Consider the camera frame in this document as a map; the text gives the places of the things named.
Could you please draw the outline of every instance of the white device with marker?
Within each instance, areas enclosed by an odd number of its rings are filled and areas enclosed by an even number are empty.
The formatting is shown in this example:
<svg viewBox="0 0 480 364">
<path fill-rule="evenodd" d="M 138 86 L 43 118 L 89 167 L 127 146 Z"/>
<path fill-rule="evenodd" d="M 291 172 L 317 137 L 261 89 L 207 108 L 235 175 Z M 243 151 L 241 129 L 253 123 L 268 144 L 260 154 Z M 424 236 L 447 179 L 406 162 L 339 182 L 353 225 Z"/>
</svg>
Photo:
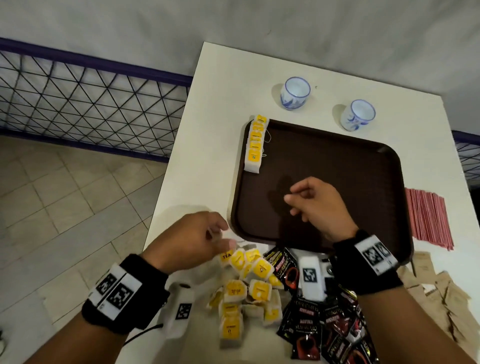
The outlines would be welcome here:
<svg viewBox="0 0 480 364">
<path fill-rule="evenodd" d="M 301 257 L 299 269 L 303 297 L 310 301 L 324 301 L 326 298 L 325 280 L 318 257 L 315 255 Z"/>
</svg>

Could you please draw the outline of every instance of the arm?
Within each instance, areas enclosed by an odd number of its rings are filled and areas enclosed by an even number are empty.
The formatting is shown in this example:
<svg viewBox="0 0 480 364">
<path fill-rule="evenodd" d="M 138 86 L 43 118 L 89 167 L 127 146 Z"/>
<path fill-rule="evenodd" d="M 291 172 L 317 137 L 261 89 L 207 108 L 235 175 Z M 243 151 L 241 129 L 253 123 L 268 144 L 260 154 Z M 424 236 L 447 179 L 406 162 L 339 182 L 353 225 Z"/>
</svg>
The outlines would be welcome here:
<svg viewBox="0 0 480 364">
<path fill-rule="evenodd" d="M 336 278 L 342 276 L 346 288 L 357 291 L 358 301 L 367 321 L 380 362 L 425 364 L 455 362 L 471 364 L 474 361 L 424 312 L 403 286 L 399 286 L 398 275 L 389 272 L 376 277 L 369 276 L 368 269 L 352 269 L 348 244 L 358 231 L 347 208 L 332 185 L 309 177 L 294 184 L 285 202 L 292 215 L 301 214 L 304 222 L 310 222 L 326 238 L 336 243 L 334 248 L 338 261 L 340 254 L 347 253 L 348 264 L 338 264 Z M 364 263 L 360 257 L 358 263 Z M 369 285 L 362 294 L 360 285 Z"/>
<path fill-rule="evenodd" d="M 217 212 L 188 214 L 161 233 L 141 257 L 167 274 L 193 268 L 236 246 L 235 240 L 218 239 L 227 229 Z M 126 339 L 78 314 L 25 364 L 112 364 Z"/>
</svg>

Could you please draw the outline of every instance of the person's right hand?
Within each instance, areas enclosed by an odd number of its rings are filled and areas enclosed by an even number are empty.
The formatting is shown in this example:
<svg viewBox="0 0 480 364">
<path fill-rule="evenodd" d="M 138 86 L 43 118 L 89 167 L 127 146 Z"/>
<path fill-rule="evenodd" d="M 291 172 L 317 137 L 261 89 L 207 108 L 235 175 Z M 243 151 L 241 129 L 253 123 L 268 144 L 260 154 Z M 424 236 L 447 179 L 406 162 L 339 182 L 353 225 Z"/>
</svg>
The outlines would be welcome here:
<svg viewBox="0 0 480 364">
<path fill-rule="evenodd" d="M 358 226 L 348 213 L 334 186 L 315 177 L 308 177 L 290 187 L 292 194 L 284 200 L 292 206 L 290 214 L 301 213 L 304 222 L 311 222 L 325 237 L 336 243 L 355 236 Z"/>
</svg>

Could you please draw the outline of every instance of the blue and white cup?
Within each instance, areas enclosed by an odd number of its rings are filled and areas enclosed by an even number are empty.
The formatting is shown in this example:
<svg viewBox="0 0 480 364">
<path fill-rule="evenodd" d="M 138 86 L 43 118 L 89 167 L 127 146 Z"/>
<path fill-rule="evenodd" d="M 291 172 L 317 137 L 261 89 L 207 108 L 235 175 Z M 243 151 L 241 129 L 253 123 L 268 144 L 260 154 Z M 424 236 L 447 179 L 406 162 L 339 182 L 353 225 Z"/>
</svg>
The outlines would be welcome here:
<svg viewBox="0 0 480 364">
<path fill-rule="evenodd" d="M 343 110 L 340 124 L 342 124 L 345 130 L 353 132 L 375 119 L 375 115 L 375 108 L 370 102 L 354 100 Z"/>
<path fill-rule="evenodd" d="M 307 101 L 310 85 L 301 77 L 291 77 L 283 85 L 280 102 L 287 110 L 298 109 Z"/>
</svg>

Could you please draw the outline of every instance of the forearm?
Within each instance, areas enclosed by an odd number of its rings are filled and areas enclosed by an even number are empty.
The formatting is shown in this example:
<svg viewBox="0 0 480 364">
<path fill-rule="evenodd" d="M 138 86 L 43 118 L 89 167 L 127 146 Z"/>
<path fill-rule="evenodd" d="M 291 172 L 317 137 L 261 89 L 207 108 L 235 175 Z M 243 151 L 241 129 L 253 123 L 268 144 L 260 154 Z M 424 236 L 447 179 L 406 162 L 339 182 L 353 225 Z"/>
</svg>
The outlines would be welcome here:
<svg viewBox="0 0 480 364">
<path fill-rule="evenodd" d="M 358 301 L 381 362 L 474 363 L 404 287 L 359 296 Z"/>
<path fill-rule="evenodd" d="M 126 339 L 78 314 L 25 364 L 113 364 Z"/>
</svg>

